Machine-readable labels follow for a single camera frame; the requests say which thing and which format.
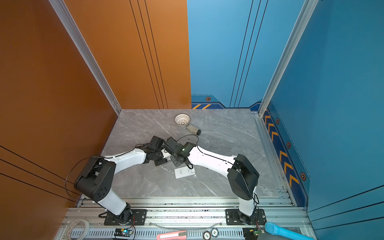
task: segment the marble tabletop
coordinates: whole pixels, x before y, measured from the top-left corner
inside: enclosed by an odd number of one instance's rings
[[[258,196],[278,196],[278,185],[265,156],[255,120],[249,109],[133,109],[122,110],[105,144],[102,155],[131,150],[149,142],[152,136],[175,140],[191,134],[174,119],[185,113],[190,123],[201,130],[198,145],[206,150],[231,156],[245,155],[259,172]],[[195,136],[179,142],[196,143]],[[112,189],[120,197],[235,197],[228,180],[205,167],[195,166],[196,175],[175,178],[169,161],[158,167],[153,162],[132,166],[117,173]]]

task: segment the blue handle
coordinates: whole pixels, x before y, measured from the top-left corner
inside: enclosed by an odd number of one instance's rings
[[[286,230],[286,229],[279,227],[278,225],[271,223],[271,222],[267,222],[265,224],[265,231],[267,231],[268,233],[270,233],[272,235],[279,235],[279,236],[286,237],[286,238],[289,238],[292,240],[313,240],[313,238],[295,233],[293,231]]]

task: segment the metal bracket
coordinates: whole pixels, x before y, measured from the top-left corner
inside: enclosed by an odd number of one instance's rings
[[[265,225],[266,217],[263,209],[255,209],[252,216],[242,214],[238,209],[226,209],[227,225]]]
[[[135,226],[143,226],[145,219],[147,218],[146,209],[131,209],[132,215],[135,217]],[[108,212],[107,217],[105,218],[105,226],[116,226],[123,224],[121,220],[117,219],[112,213]]]

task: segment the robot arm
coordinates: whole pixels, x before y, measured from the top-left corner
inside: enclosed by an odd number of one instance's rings
[[[176,167],[182,163],[199,165],[225,176],[232,191],[239,197],[240,212],[252,215],[255,207],[253,194],[259,173],[244,155],[223,156],[190,142],[181,145],[171,137],[165,142],[154,136],[150,143],[130,152],[90,158],[74,187],[126,223],[132,215],[131,207],[111,189],[113,176],[133,165],[154,161],[158,166],[167,160],[172,160]]]

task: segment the white basket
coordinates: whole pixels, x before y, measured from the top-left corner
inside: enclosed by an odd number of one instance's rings
[[[189,116],[187,114],[179,114],[175,117],[175,123],[179,126],[185,126],[189,123]]]

